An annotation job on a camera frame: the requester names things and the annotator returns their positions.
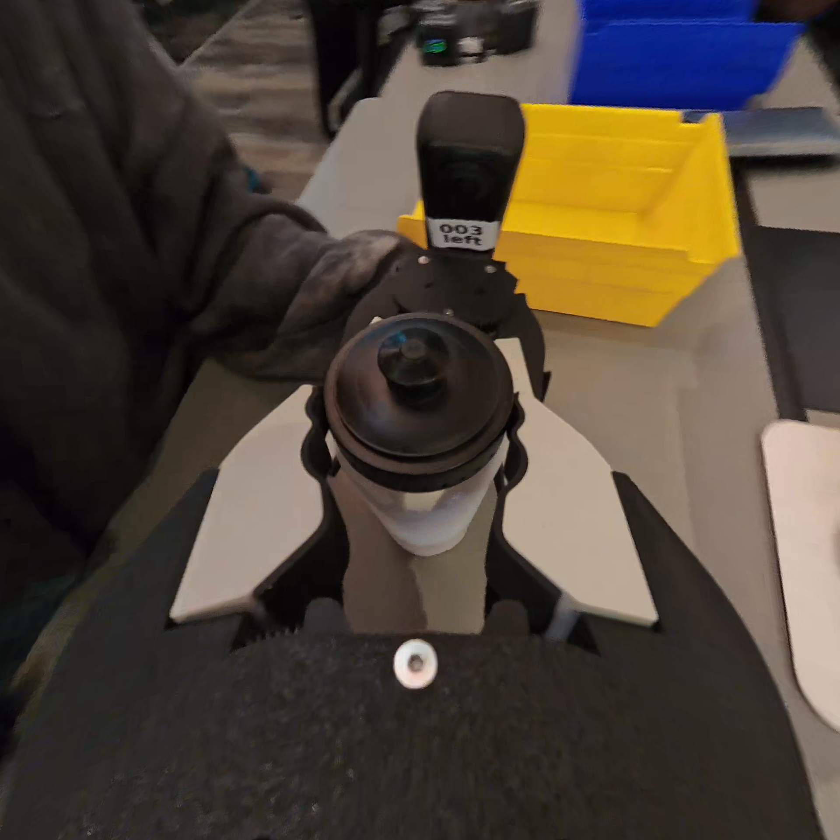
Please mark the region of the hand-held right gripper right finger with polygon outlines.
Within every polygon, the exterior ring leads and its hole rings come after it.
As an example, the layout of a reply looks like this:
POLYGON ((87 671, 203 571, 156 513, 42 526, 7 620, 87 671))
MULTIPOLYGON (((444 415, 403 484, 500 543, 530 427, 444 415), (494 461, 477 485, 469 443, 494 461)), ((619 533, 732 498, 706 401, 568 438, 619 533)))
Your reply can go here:
POLYGON ((532 635, 583 616, 652 628, 658 612, 613 474, 580 433, 517 394, 486 548, 486 617, 515 602, 532 635))

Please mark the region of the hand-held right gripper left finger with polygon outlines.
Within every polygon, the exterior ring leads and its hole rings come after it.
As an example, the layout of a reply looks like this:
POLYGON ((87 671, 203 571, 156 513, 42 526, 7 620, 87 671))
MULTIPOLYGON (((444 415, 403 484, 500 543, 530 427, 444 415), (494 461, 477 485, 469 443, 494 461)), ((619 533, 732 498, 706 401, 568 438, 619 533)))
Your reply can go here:
POLYGON ((294 631, 310 603, 343 603, 347 531, 329 485, 322 391, 297 388, 219 467, 170 619, 249 614, 294 631))

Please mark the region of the black bottle lid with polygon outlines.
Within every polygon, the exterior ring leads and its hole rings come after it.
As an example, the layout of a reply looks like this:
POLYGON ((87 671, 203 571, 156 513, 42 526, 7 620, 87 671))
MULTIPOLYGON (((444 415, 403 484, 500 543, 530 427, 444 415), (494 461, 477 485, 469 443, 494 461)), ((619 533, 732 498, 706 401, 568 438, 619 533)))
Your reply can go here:
POLYGON ((488 464, 514 396, 497 346, 432 312, 355 334, 323 387, 329 430, 350 465, 381 487, 420 492, 455 486, 488 464))

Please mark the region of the yellow plastic bin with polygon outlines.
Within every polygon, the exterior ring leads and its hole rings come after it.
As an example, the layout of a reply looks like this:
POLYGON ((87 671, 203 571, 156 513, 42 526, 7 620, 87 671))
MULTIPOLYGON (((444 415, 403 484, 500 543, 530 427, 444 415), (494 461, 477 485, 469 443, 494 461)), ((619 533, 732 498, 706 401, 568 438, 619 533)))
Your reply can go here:
POLYGON ((741 240, 722 117, 440 91, 416 125, 421 197, 397 231, 504 266, 532 309, 654 327, 741 240))

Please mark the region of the white plastic bottle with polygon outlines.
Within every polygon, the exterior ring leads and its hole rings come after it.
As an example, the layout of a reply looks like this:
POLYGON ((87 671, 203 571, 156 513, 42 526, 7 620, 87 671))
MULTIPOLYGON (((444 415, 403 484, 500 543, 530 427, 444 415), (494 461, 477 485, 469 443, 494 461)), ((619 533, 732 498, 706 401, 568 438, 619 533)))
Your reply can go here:
POLYGON ((331 434, 327 435, 327 442, 330 454, 338 459, 339 472, 346 475, 356 496, 393 540, 416 557, 449 551, 465 537, 508 452, 508 443, 500 443, 487 465, 455 486, 423 492, 400 491, 363 477, 340 454, 331 434))

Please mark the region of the person's left forearm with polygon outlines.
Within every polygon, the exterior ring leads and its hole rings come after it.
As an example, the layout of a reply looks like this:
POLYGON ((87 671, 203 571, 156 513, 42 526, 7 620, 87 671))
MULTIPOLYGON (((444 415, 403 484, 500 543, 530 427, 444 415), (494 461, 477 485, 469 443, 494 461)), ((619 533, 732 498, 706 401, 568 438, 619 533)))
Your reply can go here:
POLYGON ((249 189, 131 2, 2 2, 2 588, 76 572, 202 358, 314 381, 401 246, 249 189))

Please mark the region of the black charger with green display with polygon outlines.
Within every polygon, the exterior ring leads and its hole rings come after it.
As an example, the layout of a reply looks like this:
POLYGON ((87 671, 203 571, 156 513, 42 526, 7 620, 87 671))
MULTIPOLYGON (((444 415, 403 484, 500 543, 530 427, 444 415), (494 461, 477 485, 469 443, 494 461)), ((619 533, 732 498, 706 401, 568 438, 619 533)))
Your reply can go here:
POLYGON ((483 62, 488 57, 485 40, 476 35, 425 29, 416 35, 416 47, 426 67, 457 67, 483 62))

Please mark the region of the blue plastic bin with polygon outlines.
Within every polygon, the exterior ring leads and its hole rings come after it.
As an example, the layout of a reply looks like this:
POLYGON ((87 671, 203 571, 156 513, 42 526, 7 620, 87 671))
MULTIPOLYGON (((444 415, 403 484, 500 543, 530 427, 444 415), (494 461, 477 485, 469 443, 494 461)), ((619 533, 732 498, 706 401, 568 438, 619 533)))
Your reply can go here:
POLYGON ((758 2, 582 1, 569 103, 724 112, 770 91, 799 23, 755 18, 758 2))

